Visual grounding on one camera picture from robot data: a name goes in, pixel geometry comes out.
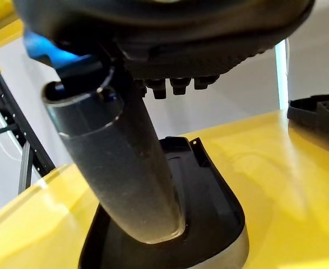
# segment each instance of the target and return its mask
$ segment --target black cylindrical post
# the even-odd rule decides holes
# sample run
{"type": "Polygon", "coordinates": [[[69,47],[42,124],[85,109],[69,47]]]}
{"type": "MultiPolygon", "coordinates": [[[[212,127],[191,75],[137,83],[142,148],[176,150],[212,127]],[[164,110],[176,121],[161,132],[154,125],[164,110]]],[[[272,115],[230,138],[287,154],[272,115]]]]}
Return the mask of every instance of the black cylindrical post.
{"type": "Polygon", "coordinates": [[[131,80],[117,77],[116,86],[107,80],[96,91],[75,96],[66,93],[80,90],[52,82],[43,101],[110,217],[138,241],[173,239],[183,232],[184,217],[141,93],[131,80]]]}

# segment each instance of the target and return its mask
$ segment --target blue light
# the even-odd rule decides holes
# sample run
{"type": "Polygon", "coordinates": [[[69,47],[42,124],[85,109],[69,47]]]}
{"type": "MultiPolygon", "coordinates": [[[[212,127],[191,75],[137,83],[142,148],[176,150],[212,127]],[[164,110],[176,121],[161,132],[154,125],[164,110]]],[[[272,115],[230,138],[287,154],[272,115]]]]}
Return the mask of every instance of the blue light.
{"type": "Polygon", "coordinates": [[[47,38],[29,30],[25,31],[24,43],[30,58],[40,62],[44,58],[49,58],[52,67],[56,70],[91,57],[90,55],[78,56],[61,50],[52,44],[47,38]]]}

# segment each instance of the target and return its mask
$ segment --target black plastic base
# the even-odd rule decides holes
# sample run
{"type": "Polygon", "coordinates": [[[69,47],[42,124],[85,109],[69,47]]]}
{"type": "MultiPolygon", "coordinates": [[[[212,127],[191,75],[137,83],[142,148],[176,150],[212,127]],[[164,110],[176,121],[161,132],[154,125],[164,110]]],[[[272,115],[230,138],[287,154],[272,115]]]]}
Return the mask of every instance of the black plastic base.
{"type": "MultiPolygon", "coordinates": [[[[80,269],[190,268],[226,250],[242,235],[242,207],[200,139],[189,143],[184,137],[167,137],[160,143],[184,205],[185,232],[169,242],[143,244],[122,232],[99,206],[81,253],[80,269]]],[[[248,249],[240,251],[246,257],[248,249]]]]}

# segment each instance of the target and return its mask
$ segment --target black metal frame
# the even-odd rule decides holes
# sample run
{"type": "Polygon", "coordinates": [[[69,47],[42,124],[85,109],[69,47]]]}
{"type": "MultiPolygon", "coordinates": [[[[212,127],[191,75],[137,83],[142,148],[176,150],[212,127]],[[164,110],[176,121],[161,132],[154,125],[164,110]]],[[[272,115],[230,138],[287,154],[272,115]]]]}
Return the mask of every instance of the black metal frame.
{"type": "Polygon", "coordinates": [[[22,113],[1,74],[0,113],[8,124],[6,127],[0,128],[0,133],[11,131],[23,148],[18,189],[21,192],[31,183],[32,164],[42,177],[53,170],[55,166],[22,113]]]}

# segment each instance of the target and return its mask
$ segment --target gray edge trim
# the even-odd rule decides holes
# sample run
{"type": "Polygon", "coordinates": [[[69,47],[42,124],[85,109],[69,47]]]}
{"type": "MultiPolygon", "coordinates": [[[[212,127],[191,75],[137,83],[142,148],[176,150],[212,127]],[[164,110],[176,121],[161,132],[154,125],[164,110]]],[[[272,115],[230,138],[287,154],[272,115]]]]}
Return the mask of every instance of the gray edge trim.
{"type": "Polygon", "coordinates": [[[247,227],[240,236],[226,249],[217,255],[189,269],[241,269],[249,255],[249,237],[247,227]]]}

